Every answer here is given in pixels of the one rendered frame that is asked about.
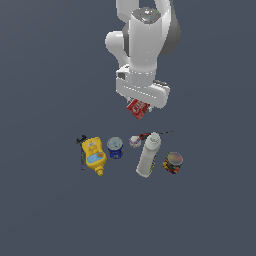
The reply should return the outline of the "red printed box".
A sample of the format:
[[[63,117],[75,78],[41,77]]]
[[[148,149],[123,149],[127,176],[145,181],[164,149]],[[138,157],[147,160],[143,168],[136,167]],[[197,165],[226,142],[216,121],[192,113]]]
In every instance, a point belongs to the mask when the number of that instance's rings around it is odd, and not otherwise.
[[[131,103],[127,106],[127,109],[133,114],[135,118],[140,120],[144,114],[147,112],[149,104],[133,99]]]

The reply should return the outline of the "black clamp tool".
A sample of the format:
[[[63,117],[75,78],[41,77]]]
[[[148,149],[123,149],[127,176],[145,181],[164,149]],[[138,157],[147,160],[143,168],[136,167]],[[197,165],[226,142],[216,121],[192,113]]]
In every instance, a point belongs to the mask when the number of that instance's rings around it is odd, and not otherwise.
[[[86,160],[85,160],[85,152],[82,148],[82,143],[85,142],[87,139],[87,137],[85,135],[82,135],[82,138],[79,139],[77,138],[76,139],[76,144],[78,144],[80,146],[80,153],[81,153],[81,170],[85,170],[85,167],[86,167]]]

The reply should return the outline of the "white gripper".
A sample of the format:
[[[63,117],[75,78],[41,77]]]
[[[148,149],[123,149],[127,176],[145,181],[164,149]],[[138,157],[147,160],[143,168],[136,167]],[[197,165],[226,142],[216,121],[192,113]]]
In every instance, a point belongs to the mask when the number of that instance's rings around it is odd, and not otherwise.
[[[116,71],[116,92],[127,100],[137,99],[161,109],[166,105],[170,91],[170,87],[159,80],[153,80],[148,86],[133,85],[128,65]]]

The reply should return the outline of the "yellow mustard bottle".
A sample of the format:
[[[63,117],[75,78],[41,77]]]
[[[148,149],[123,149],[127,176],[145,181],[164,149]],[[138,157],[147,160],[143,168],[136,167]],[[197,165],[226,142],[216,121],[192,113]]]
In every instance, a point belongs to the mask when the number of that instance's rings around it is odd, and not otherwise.
[[[107,156],[102,149],[102,141],[99,137],[85,140],[82,143],[82,149],[85,152],[86,165],[95,171],[99,176],[103,175]]]

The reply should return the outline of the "small white purple cup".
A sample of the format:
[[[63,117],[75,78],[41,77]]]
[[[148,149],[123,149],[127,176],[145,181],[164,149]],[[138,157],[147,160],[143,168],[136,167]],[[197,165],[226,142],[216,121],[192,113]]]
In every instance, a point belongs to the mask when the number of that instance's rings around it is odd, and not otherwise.
[[[139,136],[132,136],[130,139],[129,139],[129,145],[132,147],[132,148],[138,148],[141,146],[141,139]]]

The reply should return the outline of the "red handled screwdriver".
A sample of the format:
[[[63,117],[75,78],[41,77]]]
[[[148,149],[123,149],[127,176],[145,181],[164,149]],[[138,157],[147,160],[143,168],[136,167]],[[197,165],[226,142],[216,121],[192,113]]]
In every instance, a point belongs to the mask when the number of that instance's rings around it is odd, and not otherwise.
[[[173,132],[173,131],[166,131],[166,132],[161,132],[158,134],[160,135],[160,134],[165,134],[165,133],[170,133],[170,132]],[[142,134],[139,134],[138,136],[141,140],[145,140],[149,135],[151,135],[151,133],[142,133]]]

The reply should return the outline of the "white bleach bottle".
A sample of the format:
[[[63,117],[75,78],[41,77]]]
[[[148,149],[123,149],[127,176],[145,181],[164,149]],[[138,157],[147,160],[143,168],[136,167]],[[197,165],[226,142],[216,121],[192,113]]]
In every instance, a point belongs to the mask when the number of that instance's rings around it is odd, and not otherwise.
[[[148,178],[153,170],[157,152],[161,146],[161,138],[157,132],[152,132],[146,139],[136,172]]]

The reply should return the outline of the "colourful candy jar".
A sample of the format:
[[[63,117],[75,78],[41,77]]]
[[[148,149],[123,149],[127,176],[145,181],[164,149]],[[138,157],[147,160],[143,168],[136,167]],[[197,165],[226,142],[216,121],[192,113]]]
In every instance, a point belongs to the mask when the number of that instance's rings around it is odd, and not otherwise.
[[[183,164],[183,157],[178,152],[169,152],[162,164],[171,174],[177,174]]]

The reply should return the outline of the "blue round can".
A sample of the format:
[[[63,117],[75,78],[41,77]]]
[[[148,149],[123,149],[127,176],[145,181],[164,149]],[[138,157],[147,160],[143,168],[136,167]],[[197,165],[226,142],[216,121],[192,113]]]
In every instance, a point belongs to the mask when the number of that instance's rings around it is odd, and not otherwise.
[[[123,141],[119,137],[111,137],[107,148],[112,159],[120,159],[123,156]]]

